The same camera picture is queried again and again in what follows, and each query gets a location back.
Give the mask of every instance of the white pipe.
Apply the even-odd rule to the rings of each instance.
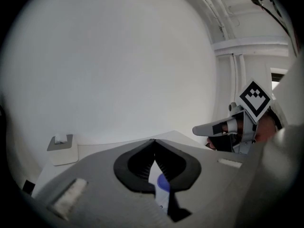
[[[229,25],[231,26],[231,31],[232,31],[232,36],[235,38],[235,34],[234,34],[234,24],[232,23],[231,19],[230,19],[230,16],[228,15],[227,13],[227,10],[226,10],[226,7],[224,5],[224,2],[222,0],[216,0],[219,4],[219,6],[221,7]]]
[[[238,63],[235,55],[233,55],[233,65],[236,72],[236,93],[235,93],[235,97],[236,97],[238,94]]]
[[[237,47],[227,47],[214,50],[216,56],[222,55],[265,55],[288,57],[288,46],[286,45],[245,45]]]
[[[219,26],[222,28],[225,40],[229,39],[229,36],[228,36],[227,30],[225,28],[225,25],[224,25],[222,19],[220,18],[218,11],[214,7],[212,1],[211,0],[203,0],[203,2],[207,5],[207,8],[212,12],[215,19],[218,21]]]
[[[209,9],[209,11],[212,13],[213,17],[218,21],[218,24],[222,27],[221,23],[219,22],[217,16],[215,15],[215,13],[213,12],[213,10],[211,9],[211,7],[209,6],[209,4],[206,2],[206,0],[202,0],[204,2],[204,4],[207,6],[207,8]]]
[[[286,37],[281,37],[281,36],[252,36],[252,37],[242,37],[242,38],[217,42],[212,45],[212,48],[213,48],[213,50],[219,50],[219,49],[224,49],[224,48],[247,46],[247,45],[285,45],[285,46],[288,46],[288,41],[287,41]]]
[[[239,55],[240,69],[241,69],[241,87],[246,85],[246,67],[243,55]]]
[[[230,55],[230,71],[231,71],[230,102],[235,102],[235,98],[236,98],[236,69],[235,69],[235,65],[234,65],[233,55]]]

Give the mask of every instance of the black cable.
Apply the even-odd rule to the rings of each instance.
[[[260,7],[265,10],[269,15],[271,15],[271,17],[273,17],[276,22],[278,22],[278,24],[283,28],[283,30],[286,32],[287,35],[289,35],[288,30],[285,28],[285,26],[277,19],[276,16],[274,16],[267,8],[265,8],[263,5],[260,5]]]

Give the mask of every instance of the small white box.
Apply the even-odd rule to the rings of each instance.
[[[78,145],[72,134],[67,135],[67,142],[55,144],[51,139],[47,152],[53,165],[65,165],[78,161]]]

